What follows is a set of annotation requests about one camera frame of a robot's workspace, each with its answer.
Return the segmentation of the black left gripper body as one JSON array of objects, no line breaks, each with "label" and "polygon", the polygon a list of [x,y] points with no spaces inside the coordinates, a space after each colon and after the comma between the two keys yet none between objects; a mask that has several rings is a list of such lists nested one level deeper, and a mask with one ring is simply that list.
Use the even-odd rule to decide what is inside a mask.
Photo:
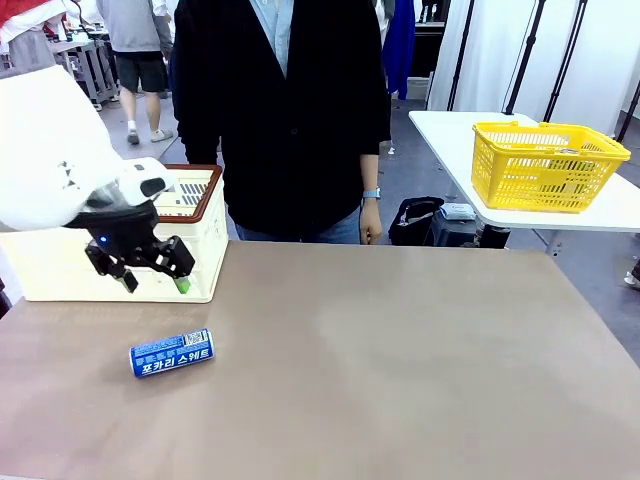
[{"label": "black left gripper body", "polygon": [[82,212],[65,228],[86,230],[91,241],[114,260],[125,265],[145,266],[151,262],[151,244],[159,240],[154,234],[158,221],[155,205],[146,201],[124,210]]}]

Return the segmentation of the person's left hand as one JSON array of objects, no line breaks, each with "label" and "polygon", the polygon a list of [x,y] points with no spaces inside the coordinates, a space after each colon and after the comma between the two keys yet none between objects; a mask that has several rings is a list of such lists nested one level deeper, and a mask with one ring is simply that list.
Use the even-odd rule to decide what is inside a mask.
[{"label": "person's left hand", "polygon": [[375,245],[382,236],[382,223],[379,213],[378,200],[367,198],[363,200],[360,214],[360,238],[362,245]]}]

